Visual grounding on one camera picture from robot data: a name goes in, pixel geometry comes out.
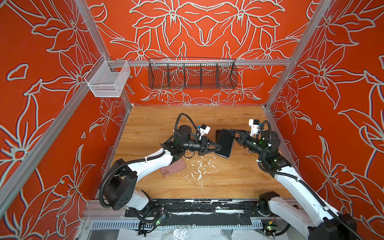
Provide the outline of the black phone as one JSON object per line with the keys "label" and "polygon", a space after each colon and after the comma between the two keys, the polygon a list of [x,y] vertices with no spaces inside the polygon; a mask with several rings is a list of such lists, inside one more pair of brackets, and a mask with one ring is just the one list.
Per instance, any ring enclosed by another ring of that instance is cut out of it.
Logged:
{"label": "black phone", "polygon": [[215,154],[222,158],[229,159],[234,145],[234,139],[229,130],[221,130],[219,143],[217,144],[221,145],[222,148],[219,151],[215,152]]}

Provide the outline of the dark phone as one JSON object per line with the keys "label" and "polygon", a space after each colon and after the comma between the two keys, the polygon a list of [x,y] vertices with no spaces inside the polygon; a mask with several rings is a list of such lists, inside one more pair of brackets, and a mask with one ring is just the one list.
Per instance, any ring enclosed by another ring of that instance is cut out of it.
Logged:
{"label": "dark phone", "polygon": [[221,134],[221,130],[216,130],[216,133],[215,133],[216,143],[219,143],[220,134]]}

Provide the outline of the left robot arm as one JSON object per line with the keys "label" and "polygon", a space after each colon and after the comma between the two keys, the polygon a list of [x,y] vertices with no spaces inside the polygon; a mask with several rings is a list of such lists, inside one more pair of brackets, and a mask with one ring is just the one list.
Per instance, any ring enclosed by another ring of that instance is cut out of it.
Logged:
{"label": "left robot arm", "polygon": [[205,136],[209,127],[197,128],[193,133],[187,125],[174,130],[174,134],[153,154],[125,162],[117,160],[105,174],[99,186],[99,202],[103,208],[119,210],[123,207],[137,211],[147,210],[150,197],[136,190],[136,184],[147,175],[176,163],[186,151],[199,156],[213,153],[222,147]]}

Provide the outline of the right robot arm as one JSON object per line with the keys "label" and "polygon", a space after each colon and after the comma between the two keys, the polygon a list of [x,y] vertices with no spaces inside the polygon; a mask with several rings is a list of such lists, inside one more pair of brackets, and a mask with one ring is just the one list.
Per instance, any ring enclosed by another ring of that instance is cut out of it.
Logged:
{"label": "right robot arm", "polygon": [[259,168],[281,183],[303,208],[289,205],[275,192],[259,197],[259,212],[284,219],[308,240],[360,240],[357,223],[349,214],[342,214],[322,199],[298,174],[280,152],[281,141],[276,132],[263,130],[253,135],[242,130],[230,130],[234,140],[259,157]]}

